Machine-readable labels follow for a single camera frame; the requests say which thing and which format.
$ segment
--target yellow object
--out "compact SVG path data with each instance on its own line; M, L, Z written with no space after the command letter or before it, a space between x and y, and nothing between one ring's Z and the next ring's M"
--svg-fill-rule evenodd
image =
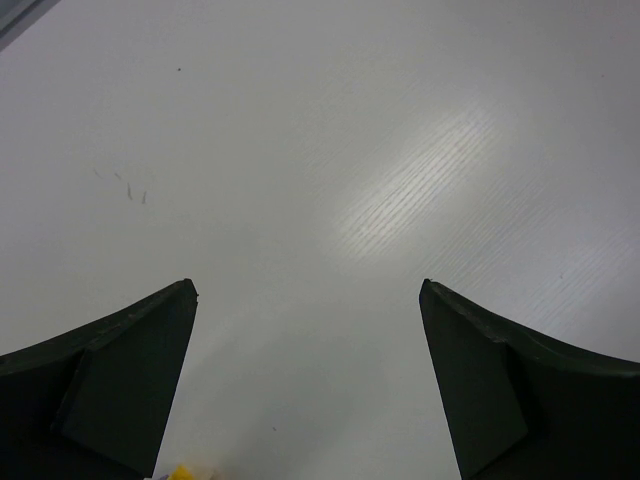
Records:
M187 470L187 467L180 465L176 468L176 471L171 474L169 480L195 480L195 477L191 475L191 472Z

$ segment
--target white table surface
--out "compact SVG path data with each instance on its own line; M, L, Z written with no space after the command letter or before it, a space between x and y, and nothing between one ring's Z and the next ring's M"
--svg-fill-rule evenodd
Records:
M639 25L634 0L61 0L0 53L0 352L190 277L158 474L459 478L423 278L640 361Z

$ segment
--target white surface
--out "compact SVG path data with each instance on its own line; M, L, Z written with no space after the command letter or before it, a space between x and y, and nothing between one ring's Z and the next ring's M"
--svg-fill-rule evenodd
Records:
M191 277L159 473L457 478L424 277L640 360L639 5L62 0L0 54L0 351Z

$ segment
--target white laminate surface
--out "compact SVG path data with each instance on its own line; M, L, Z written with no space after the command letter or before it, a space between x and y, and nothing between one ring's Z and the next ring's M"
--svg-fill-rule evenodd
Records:
M423 278L640 361L639 25L634 0L61 0L0 53L0 353L190 277L158 474L459 478Z

